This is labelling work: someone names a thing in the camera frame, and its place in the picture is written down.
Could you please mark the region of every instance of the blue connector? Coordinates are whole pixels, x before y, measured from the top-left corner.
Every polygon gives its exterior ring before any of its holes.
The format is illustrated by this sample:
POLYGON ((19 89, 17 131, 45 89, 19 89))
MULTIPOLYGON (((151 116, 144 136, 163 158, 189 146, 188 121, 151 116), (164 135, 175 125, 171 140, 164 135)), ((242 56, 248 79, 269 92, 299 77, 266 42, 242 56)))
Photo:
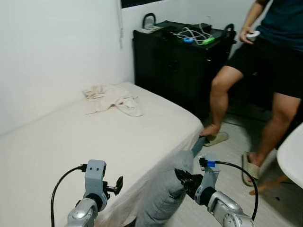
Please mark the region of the blue connector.
POLYGON ((207 161, 207 167, 213 167, 213 168, 215 168, 215 161, 208 160, 207 161))
POLYGON ((185 37, 185 38, 183 39, 183 41, 184 41, 185 43, 191 44, 191 43, 194 42, 194 38, 192 38, 192 37, 185 37))

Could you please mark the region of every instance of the white towel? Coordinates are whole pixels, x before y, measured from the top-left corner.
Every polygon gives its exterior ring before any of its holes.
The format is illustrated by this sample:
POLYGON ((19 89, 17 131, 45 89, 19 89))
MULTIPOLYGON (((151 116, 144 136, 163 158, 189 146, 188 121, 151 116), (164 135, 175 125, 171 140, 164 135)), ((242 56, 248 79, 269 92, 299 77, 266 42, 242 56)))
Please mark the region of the white towel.
POLYGON ((87 114, 102 112, 115 106, 123 113, 132 116, 142 116, 132 94, 123 87, 112 85, 93 86, 91 90, 83 91, 86 100, 89 102, 87 114))

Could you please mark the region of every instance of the black cabinet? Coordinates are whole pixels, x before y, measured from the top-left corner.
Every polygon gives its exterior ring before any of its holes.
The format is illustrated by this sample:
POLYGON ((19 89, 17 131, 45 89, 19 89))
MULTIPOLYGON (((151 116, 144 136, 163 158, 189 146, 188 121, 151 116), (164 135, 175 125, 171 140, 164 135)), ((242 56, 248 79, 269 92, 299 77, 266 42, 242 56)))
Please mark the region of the black cabinet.
POLYGON ((157 26, 163 28, 151 34, 134 31, 136 85, 206 117, 211 81, 227 61, 236 33, 212 29, 222 38, 197 45, 173 34, 189 25, 165 21, 157 26))

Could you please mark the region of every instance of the leg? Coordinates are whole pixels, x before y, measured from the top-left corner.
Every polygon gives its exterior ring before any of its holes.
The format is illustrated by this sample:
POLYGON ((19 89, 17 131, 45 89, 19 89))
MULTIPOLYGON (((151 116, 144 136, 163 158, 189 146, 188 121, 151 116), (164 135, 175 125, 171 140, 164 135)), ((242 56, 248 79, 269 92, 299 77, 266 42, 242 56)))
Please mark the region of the leg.
POLYGON ((223 117, 228 108, 228 90, 240 79, 243 74, 230 66, 224 66, 213 79, 210 94, 210 108, 212 124, 206 127, 201 136, 216 135, 221 127, 223 117))
MULTIPOLYGON (((288 180, 288 177, 286 175, 281 176, 278 179, 276 179, 275 181, 270 181, 270 182, 267 182, 263 185, 258 186, 258 192, 260 193, 260 192, 264 191, 265 189, 267 189, 269 187, 278 186, 280 183, 283 183, 287 180, 288 180)), ((255 190, 250 191, 250 195, 254 195, 255 193, 256 193, 255 190)))
POLYGON ((301 99, 274 94, 273 115, 262 132, 261 143, 255 153, 249 154, 252 164, 261 167, 266 157, 286 133, 290 123, 297 113, 301 99))

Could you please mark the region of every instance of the handle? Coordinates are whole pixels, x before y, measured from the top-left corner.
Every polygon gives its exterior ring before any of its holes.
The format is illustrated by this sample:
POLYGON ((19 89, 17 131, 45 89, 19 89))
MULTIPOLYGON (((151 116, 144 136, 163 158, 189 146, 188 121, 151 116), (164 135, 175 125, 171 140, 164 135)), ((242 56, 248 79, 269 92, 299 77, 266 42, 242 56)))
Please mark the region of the handle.
POLYGON ((225 29, 223 30, 223 33, 222 33, 222 37, 223 38, 226 38, 227 37, 227 32, 228 32, 228 29, 231 29, 231 32, 234 31, 235 29, 235 25, 234 24, 229 24, 225 27, 225 29))
POLYGON ((154 15, 153 13, 148 13, 148 14, 146 14, 146 15, 144 16, 144 18, 143 18, 143 21, 142 21, 142 28, 145 28, 145 22, 146 22, 146 19, 147 19, 148 17, 153 17, 153 25, 156 24, 156 15, 154 15))
POLYGON ((169 60, 169 68, 172 72, 178 72, 178 60, 169 60))

